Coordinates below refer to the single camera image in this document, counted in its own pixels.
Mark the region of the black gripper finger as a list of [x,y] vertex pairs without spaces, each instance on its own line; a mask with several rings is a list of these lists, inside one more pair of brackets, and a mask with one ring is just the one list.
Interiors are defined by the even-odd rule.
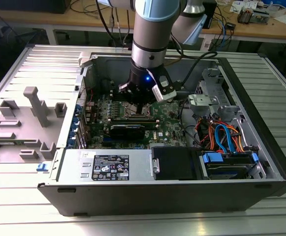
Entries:
[[136,113],[141,114],[143,109],[142,93],[139,87],[132,83],[127,82],[119,85],[118,92],[125,98],[125,100],[136,107]]

